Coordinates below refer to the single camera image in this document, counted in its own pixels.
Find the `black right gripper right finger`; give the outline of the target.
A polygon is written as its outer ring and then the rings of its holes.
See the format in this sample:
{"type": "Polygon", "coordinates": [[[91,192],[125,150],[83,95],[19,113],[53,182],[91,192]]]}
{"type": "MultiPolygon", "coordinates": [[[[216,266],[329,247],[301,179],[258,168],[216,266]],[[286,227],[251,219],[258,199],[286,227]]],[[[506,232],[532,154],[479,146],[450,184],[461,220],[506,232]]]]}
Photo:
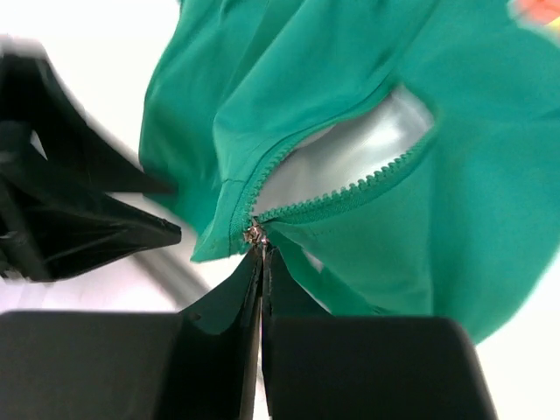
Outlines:
{"type": "Polygon", "coordinates": [[[262,369],[274,419],[494,419],[473,344],[445,318],[336,317],[263,264],[262,369]]]}

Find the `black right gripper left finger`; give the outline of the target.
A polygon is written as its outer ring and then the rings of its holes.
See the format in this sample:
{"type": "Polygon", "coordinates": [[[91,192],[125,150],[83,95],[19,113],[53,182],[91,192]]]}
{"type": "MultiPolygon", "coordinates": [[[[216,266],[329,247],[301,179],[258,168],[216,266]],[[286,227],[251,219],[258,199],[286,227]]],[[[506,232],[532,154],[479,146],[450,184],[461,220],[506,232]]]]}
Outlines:
{"type": "Polygon", "coordinates": [[[10,311],[4,419],[250,419],[263,263],[179,312],[10,311]]]}

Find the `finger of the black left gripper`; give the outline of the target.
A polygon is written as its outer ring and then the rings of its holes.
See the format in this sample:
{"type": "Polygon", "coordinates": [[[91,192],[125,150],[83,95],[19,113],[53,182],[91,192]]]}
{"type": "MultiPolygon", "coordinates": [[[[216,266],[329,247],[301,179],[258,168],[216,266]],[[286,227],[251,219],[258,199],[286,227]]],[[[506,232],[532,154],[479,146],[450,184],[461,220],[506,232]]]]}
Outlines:
{"type": "Polygon", "coordinates": [[[48,161],[104,193],[172,194],[175,186],[145,173],[66,90],[42,45],[1,38],[1,121],[38,135],[48,161]]]}
{"type": "Polygon", "coordinates": [[[103,194],[1,193],[2,277],[56,282],[180,240],[179,226],[103,194]]]}

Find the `green jacket with white lining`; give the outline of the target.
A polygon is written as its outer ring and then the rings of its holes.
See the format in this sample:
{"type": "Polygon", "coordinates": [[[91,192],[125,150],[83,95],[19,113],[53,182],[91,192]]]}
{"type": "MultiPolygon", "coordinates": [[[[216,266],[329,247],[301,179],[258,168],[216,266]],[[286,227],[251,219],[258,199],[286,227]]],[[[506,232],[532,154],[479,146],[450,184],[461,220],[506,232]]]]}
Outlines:
{"type": "Polygon", "coordinates": [[[334,315],[481,342],[559,246],[559,4],[184,1],[139,158],[194,261],[262,233],[334,315]]]}

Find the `aluminium table front rail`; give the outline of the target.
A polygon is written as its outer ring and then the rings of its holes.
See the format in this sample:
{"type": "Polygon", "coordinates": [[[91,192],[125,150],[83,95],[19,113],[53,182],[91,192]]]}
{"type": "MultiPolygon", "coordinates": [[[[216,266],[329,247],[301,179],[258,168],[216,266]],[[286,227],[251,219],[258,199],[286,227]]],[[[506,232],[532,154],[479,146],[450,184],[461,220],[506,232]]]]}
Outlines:
{"type": "Polygon", "coordinates": [[[210,287],[195,271],[167,250],[140,252],[132,258],[178,308],[188,307],[210,291],[210,287]]]}

